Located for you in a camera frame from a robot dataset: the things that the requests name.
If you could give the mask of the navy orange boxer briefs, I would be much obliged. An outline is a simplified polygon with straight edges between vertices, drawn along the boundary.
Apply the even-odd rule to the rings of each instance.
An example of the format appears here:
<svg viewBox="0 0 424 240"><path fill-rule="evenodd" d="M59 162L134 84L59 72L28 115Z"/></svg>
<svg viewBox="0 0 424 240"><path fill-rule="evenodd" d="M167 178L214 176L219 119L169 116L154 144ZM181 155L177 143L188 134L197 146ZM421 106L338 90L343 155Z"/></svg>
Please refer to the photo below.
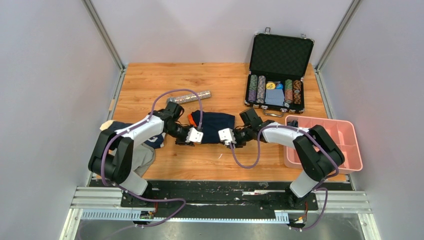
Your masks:
<svg viewBox="0 0 424 240"><path fill-rule="evenodd" d="M221 141L218 131L235 127L236 117L234 115L222 112L203 112L202 116L201 144L219 144Z"/></svg>

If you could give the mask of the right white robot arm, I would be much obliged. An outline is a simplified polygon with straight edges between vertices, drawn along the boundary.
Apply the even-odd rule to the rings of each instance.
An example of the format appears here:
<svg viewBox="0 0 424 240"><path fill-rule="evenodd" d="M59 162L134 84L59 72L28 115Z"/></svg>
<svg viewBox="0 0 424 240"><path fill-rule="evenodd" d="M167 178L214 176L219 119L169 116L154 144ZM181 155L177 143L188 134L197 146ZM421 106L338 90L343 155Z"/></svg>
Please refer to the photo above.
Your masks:
<svg viewBox="0 0 424 240"><path fill-rule="evenodd" d="M290 184L285 195L286 204L298 209L306 196L326 179L339 174L345 156L322 125L310 128L284 125L273 120L263 121L253 108L240 113L241 128L224 128L218 131L220 141L232 152L247 142L279 144L294 149L302 172Z"/></svg>

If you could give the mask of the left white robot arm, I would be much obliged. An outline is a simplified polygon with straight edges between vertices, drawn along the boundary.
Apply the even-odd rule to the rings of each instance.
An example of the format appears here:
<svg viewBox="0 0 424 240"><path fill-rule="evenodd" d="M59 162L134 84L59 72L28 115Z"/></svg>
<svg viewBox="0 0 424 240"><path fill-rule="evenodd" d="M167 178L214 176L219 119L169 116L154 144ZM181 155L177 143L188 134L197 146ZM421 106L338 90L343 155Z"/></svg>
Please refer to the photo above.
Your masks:
<svg viewBox="0 0 424 240"><path fill-rule="evenodd" d="M152 137L166 134L175 138L177 145L193 146L200 143L203 133L199 127L181 125L178 120L183 107L169 102L164 109L154 110L143 120L122 129L105 129L99 134L88 169L134 193L140 206L149 206L153 193L144 173L155 160L155 150L146 145Z"/></svg>

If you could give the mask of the glittery silver microphone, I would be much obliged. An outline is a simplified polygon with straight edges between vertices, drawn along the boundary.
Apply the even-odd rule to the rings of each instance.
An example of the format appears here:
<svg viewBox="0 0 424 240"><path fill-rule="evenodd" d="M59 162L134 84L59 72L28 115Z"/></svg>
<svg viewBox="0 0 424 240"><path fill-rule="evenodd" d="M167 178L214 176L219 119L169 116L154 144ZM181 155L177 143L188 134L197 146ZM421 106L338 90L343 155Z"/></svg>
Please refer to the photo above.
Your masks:
<svg viewBox="0 0 424 240"><path fill-rule="evenodd" d="M208 99L211 96L212 96L211 92L209 90L206 90L206 91L190 93L190 94L176 96L176 97L169 97L166 100L166 103L173 102L173 103L181 105L181 104L185 104L185 103L198 101L199 98L200 98L200 100Z"/></svg>

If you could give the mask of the navy white orange garment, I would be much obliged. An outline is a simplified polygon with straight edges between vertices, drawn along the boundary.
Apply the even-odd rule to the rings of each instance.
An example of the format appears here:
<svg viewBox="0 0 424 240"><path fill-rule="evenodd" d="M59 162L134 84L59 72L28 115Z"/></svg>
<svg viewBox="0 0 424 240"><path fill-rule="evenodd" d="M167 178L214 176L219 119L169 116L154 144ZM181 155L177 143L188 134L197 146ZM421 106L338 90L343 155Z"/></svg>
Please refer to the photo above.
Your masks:
<svg viewBox="0 0 424 240"><path fill-rule="evenodd" d="M132 123L125 123L125 122L120 122L120 121L116 121L116 120L107 120L106 122L101 124L99 129L100 129L100 131L104 131L106 129L111 129L113 131L116 131L116 130L127 128L131 125L132 125ZM160 149L160 148L163 148L165 146L165 144L164 144L165 136L166 136L165 133L161 133L159 135L155 135L155 136L150 137L149 139L147 139L143 143L146 144L147 146L153 148L153 149Z"/></svg>

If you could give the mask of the blue playing card deck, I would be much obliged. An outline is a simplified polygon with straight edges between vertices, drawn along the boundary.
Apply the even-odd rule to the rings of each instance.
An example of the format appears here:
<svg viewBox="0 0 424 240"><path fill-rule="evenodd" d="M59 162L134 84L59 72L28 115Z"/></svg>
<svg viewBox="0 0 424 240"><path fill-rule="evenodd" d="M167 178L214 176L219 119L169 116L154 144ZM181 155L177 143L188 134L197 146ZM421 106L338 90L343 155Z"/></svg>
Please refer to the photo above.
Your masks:
<svg viewBox="0 0 424 240"><path fill-rule="evenodd" d="M285 95L283 89L266 89L264 103L266 105L283 106Z"/></svg>

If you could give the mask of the grey poker chip stack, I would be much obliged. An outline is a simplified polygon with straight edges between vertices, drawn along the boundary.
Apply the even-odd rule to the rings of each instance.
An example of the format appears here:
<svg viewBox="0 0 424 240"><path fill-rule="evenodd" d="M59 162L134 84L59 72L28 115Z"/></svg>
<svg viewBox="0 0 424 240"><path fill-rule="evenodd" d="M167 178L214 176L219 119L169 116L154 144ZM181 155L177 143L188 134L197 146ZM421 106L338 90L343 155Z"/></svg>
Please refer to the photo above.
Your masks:
<svg viewBox="0 0 424 240"><path fill-rule="evenodd" d="M256 102L263 104L265 102L266 77L260 75L257 80Z"/></svg>

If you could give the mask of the purple poker chip stack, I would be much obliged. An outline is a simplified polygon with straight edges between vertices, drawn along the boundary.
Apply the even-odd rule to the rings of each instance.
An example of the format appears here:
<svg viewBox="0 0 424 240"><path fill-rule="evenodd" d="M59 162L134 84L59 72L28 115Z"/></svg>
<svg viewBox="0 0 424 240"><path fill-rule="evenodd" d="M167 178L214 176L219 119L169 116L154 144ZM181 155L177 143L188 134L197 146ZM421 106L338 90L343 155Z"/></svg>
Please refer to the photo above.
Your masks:
<svg viewBox="0 0 424 240"><path fill-rule="evenodd" d="M256 74L250 75L249 85L248 85L248 102L255 102L257 97L257 88L258 88L258 76Z"/></svg>

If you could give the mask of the yellow dealer button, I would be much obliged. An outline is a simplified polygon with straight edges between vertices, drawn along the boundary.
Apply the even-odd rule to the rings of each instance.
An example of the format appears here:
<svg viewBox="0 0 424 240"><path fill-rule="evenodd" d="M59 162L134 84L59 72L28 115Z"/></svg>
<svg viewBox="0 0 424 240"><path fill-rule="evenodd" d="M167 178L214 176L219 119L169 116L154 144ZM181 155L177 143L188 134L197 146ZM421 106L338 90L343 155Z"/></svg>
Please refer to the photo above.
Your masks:
<svg viewBox="0 0 424 240"><path fill-rule="evenodd" d="M276 88L276 84L274 82L269 81L266 83L265 87L267 90L274 90Z"/></svg>

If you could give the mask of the grey cloth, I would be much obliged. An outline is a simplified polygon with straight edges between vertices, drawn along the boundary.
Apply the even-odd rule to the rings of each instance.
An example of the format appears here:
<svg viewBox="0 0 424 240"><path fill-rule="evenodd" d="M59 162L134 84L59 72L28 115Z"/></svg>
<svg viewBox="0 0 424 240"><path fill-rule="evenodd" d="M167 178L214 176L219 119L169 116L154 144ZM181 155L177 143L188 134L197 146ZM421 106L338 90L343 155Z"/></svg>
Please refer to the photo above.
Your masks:
<svg viewBox="0 0 424 240"><path fill-rule="evenodd" d="M155 149L145 143L142 143L136 146L133 150L131 169L139 177L143 177L155 159Z"/></svg>

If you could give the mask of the green poker chip stack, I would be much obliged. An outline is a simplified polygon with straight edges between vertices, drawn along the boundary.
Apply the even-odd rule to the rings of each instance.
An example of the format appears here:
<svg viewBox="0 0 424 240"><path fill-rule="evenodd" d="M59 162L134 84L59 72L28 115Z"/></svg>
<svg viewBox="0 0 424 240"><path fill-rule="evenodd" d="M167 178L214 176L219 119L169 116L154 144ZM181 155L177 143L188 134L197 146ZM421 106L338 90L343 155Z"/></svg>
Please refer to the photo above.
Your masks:
<svg viewBox="0 0 424 240"><path fill-rule="evenodd" d="M287 79L284 85L285 102L291 104L293 102L293 80Z"/></svg>

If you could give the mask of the brown poker chip stack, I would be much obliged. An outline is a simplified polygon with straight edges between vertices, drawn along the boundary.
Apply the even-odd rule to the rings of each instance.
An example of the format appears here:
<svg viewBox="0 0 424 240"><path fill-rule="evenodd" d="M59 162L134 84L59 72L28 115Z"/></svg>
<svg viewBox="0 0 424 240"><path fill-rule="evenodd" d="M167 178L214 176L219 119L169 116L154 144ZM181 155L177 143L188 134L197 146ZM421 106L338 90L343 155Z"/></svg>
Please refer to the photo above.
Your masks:
<svg viewBox="0 0 424 240"><path fill-rule="evenodd" d="M293 102L294 104L300 105L302 103L302 81L301 80L295 80L293 82Z"/></svg>

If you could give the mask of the black poker chip case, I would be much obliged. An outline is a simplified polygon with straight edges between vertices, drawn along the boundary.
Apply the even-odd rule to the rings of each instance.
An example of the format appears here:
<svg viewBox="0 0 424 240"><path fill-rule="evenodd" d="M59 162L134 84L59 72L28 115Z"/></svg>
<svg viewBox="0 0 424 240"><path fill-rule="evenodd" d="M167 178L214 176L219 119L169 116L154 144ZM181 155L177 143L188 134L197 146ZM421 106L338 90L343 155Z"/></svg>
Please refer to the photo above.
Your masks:
<svg viewBox="0 0 424 240"><path fill-rule="evenodd" d="M247 107L262 109L265 114L268 111L278 111L278 117L284 113L301 114L305 111L304 77L315 42L305 36L271 34L270 30L267 27L264 33L256 33L253 38L243 103ZM248 102L250 75L265 76L266 83L282 83L284 95L286 80L300 80L301 104L294 104L294 99L292 103L286 103L285 97L283 106L258 103L256 100Z"/></svg>

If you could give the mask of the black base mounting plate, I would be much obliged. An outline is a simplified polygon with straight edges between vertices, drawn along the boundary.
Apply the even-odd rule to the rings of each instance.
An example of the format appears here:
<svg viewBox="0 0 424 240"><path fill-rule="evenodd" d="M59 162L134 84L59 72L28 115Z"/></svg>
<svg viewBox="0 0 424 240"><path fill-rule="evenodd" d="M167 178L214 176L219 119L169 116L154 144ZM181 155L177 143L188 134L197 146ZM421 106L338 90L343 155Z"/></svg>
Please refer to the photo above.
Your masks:
<svg viewBox="0 0 424 240"><path fill-rule="evenodd" d="M122 194L124 208L152 208L155 216L164 218L186 205L177 218L197 219L271 219L275 211L294 211L303 215L318 210L315 194L296 200L285 181L176 181L150 180L143 197L164 200L154 203Z"/></svg>

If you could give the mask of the pink compartment tray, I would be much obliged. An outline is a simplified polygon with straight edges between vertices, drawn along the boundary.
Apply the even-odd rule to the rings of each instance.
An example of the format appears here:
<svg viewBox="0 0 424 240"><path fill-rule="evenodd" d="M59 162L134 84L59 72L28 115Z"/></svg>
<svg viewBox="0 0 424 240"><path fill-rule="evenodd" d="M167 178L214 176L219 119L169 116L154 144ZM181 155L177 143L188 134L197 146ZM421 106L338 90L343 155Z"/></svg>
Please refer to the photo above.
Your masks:
<svg viewBox="0 0 424 240"><path fill-rule="evenodd" d="M359 172L363 169L355 128L351 122L328 118L288 115L285 117L285 123L287 125L297 123L301 128L311 128L315 125L324 127L345 157L344 163L339 167L339 173L347 175L353 172Z"/></svg>

